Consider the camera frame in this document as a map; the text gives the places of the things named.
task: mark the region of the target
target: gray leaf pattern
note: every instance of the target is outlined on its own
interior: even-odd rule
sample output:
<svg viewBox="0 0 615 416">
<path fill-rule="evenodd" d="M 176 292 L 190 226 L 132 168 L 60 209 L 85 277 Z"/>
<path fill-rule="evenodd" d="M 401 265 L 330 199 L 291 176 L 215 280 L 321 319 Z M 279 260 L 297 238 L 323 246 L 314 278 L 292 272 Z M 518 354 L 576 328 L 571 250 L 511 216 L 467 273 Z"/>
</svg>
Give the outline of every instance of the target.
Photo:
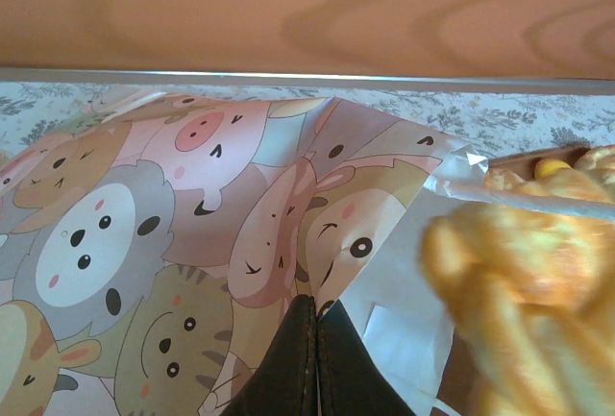
<svg viewBox="0 0 615 416">
<path fill-rule="evenodd" d="M 75 115 L 88 120 L 92 103 L 104 100 L 110 88 L 95 84 L 2 83 L 0 143 L 16 154 L 45 133 L 72 126 L 66 121 L 70 123 Z M 156 89 L 238 101 L 338 96 L 456 135 L 490 158 L 569 144 L 615 143 L 615 96 L 291 86 L 169 85 Z M 74 123 L 76 132 L 85 126 L 77 119 Z"/>
</svg>

